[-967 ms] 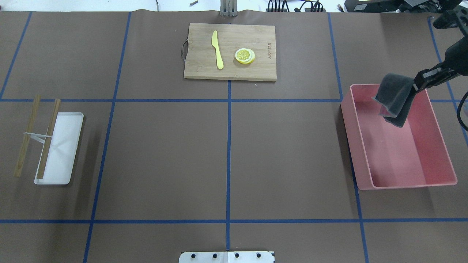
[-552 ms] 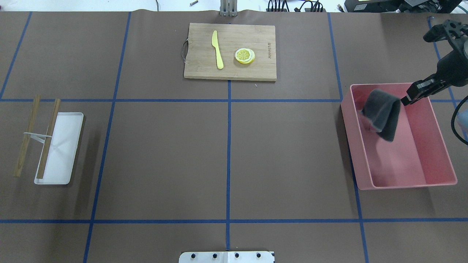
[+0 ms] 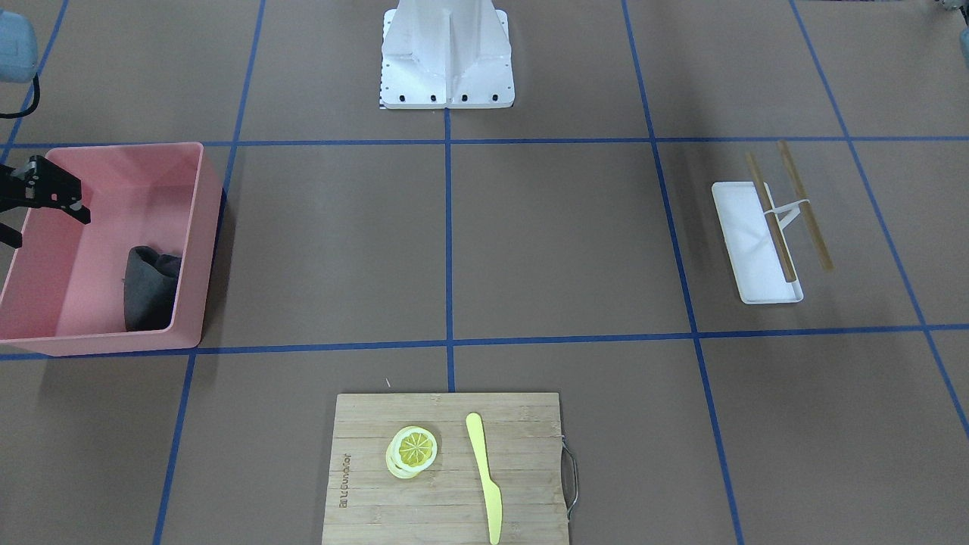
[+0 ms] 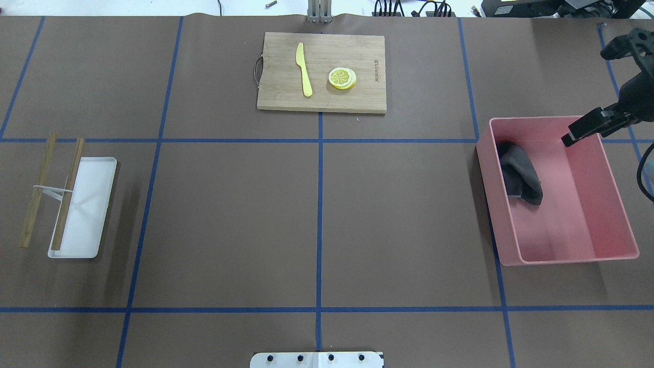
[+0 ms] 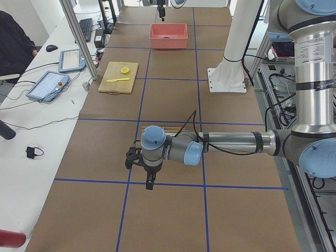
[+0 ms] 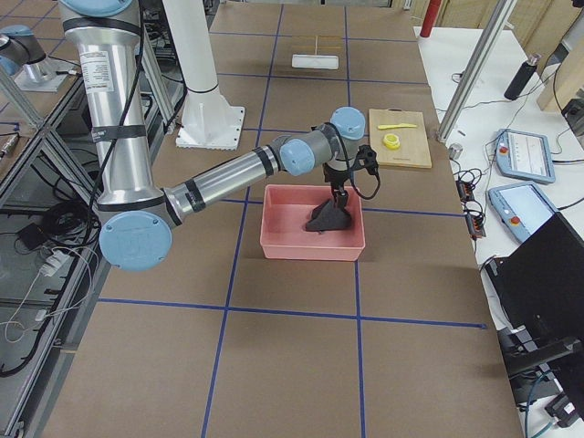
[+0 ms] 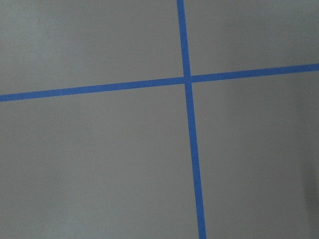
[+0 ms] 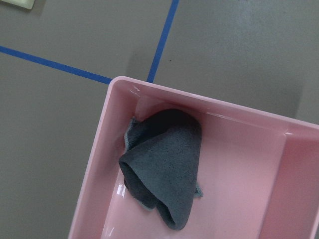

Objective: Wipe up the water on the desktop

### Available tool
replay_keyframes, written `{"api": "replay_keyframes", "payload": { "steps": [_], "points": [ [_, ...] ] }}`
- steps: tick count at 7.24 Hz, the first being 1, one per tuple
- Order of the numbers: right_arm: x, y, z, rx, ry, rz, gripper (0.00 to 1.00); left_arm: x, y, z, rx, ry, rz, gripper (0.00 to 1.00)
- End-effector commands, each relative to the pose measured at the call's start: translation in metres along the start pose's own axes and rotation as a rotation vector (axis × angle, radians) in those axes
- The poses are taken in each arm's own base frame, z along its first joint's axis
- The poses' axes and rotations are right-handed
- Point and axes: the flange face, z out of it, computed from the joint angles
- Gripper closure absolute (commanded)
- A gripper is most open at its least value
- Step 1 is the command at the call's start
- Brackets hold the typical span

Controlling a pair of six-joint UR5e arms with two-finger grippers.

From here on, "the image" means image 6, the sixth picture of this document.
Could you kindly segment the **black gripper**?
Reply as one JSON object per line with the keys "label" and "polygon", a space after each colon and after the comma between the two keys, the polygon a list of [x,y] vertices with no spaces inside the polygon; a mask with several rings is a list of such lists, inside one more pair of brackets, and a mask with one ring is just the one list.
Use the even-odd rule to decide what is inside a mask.
{"label": "black gripper", "polygon": [[349,193],[345,190],[344,184],[352,177],[352,171],[348,169],[337,170],[328,164],[324,164],[322,169],[325,182],[330,185],[334,206],[337,209],[345,209],[349,200]]}

